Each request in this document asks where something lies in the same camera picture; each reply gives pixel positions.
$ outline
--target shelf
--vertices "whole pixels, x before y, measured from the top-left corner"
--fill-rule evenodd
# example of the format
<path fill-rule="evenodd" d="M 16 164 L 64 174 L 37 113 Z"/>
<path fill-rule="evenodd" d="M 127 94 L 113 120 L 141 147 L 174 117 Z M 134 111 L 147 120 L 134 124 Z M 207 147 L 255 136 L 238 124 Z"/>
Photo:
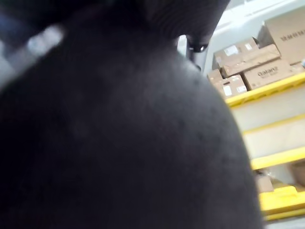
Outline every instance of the shelf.
<path fill-rule="evenodd" d="M 239 106 L 248 102 L 252 102 L 264 97 L 268 97 L 275 93 L 283 92 L 287 89 L 298 87 L 305 83 L 305 73 L 291 76 L 278 82 L 257 88 L 255 90 L 226 99 L 226 103 L 230 107 Z"/>
<path fill-rule="evenodd" d="M 273 192 L 261 193 L 259 199 L 266 220 L 305 214 L 305 189 L 282 184 Z"/>
<path fill-rule="evenodd" d="M 251 160 L 253 170 L 281 165 L 297 160 L 305 159 L 305 147 L 287 150 Z"/>

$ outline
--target metal shelving unit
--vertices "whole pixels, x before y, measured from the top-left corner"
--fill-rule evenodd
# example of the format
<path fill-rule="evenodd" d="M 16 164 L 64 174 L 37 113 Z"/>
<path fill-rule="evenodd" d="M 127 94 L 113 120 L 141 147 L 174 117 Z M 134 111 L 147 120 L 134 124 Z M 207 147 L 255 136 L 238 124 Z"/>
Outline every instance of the metal shelving unit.
<path fill-rule="evenodd" d="M 303 98 L 305 73 L 226 100 L 243 132 L 253 170 L 305 159 L 305 138 L 299 136 L 305 122 Z M 266 138 L 270 142 L 261 144 Z M 278 140 L 286 138 L 284 143 Z M 273 192 L 261 193 L 259 198 L 265 220 L 305 215 L 305 188 L 277 183 Z"/>

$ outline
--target warehouse shelf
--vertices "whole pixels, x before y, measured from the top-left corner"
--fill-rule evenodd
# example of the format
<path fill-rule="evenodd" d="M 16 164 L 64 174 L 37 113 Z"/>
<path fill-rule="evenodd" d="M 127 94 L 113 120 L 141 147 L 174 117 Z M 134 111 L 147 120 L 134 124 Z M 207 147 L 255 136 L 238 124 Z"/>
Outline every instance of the warehouse shelf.
<path fill-rule="evenodd" d="M 278 82 L 257 88 L 255 90 L 234 96 L 226 99 L 226 103 L 230 107 L 243 105 L 248 102 L 252 102 L 264 97 L 268 97 L 275 93 L 283 92 L 287 89 L 298 87 L 305 83 L 305 73 L 300 73 L 289 78 L 280 80 Z"/>
<path fill-rule="evenodd" d="M 297 160 L 305 159 L 305 147 L 287 150 L 251 160 L 253 170 L 281 165 Z"/>
<path fill-rule="evenodd" d="M 282 183 L 273 192 L 259 195 L 261 210 L 266 220 L 282 219 L 305 213 L 305 189 Z"/>
<path fill-rule="evenodd" d="M 283 119 L 283 120 L 280 120 L 280 121 L 269 123 L 267 125 L 263 125 L 263 126 L 260 126 L 260 127 L 257 127 L 257 128 L 253 128 L 251 130 L 243 131 L 243 135 L 251 134 L 251 133 L 254 133 L 254 132 L 257 132 L 257 131 L 261 131 L 261 130 L 270 129 L 270 128 L 277 127 L 277 126 L 280 126 L 280 125 L 285 125 L 285 124 L 296 122 L 296 121 L 299 121 L 299 120 L 302 120 L 302 119 L 305 119 L 305 114 L 299 114 L 299 115 L 294 116 L 294 117 L 290 117 L 290 118 L 287 118 L 287 119 Z"/>

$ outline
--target dark fabric surface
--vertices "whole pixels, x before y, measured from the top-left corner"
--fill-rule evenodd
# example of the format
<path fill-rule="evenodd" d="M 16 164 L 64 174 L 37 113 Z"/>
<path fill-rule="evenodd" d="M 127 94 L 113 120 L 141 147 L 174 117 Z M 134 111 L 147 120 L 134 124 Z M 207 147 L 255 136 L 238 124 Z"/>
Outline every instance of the dark fabric surface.
<path fill-rule="evenodd" d="M 1 92 L 0 228 L 262 228 L 229 109 L 137 15 L 71 26 Z"/>

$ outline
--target stacked boxes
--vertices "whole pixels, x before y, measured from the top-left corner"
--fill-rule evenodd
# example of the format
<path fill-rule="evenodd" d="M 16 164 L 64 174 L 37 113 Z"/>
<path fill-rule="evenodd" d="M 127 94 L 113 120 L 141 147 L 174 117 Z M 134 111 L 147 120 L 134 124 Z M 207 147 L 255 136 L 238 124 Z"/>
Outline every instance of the stacked boxes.
<path fill-rule="evenodd" d="M 305 72 L 304 21 L 302 7 L 265 21 L 257 40 L 215 52 L 210 82 L 226 99 Z"/>

